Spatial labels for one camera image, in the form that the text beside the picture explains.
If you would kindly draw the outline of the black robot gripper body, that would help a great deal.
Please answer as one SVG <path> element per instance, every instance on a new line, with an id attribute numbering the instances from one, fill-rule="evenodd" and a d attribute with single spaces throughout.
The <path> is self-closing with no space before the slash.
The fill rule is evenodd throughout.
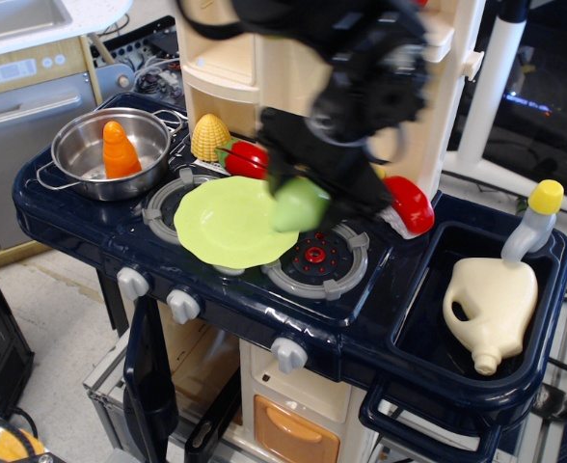
<path id="1" fill-rule="evenodd" d="M 326 192 L 360 199 L 384 190 L 385 208 L 392 203 L 391 193 L 370 165 L 365 143 L 333 145 L 315 135 L 306 118 L 271 107 L 262 110 L 260 120 L 257 140 L 268 156 L 284 153 L 304 161 L 303 177 Z"/>

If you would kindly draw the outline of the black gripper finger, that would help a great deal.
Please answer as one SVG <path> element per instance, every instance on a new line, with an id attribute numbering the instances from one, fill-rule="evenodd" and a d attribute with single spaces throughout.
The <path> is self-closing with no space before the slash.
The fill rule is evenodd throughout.
<path id="1" fill-rule="evenodd" d="M 267 166 L 268 190 L 272 197 L 292 178 L 303 176 L 306 163 L 284 153 L 270 153 Z"/>
<path id="2" fill-rule="evenodd" d="M 385 191 L 379 190 L 368 196 L 353 198 L 329 191 L 329 205 L 324 214 L 325 225 L 337 225 L 346 219 L 373 218 L 385 208 Z"/>

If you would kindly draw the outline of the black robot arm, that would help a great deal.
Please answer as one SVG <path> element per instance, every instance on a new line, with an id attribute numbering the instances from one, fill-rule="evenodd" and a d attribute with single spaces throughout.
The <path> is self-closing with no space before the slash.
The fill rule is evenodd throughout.
<path id="1" fill-rule="evenodd" d="M 374 171 L 368 140 L 413 121 L 427 79 L 425 30 L 408 1 L 235 1 L 231 22 L 205 22 L 188 2 L 179 10 L 205 38 L 244 33 L 291 39 L 311 48 L 331 73 L 308 117 L 272 107 L 257 134 L 269 156 L 268 187 L 279 232 L 331 228 L 371 218 L 392 193 Z"/>

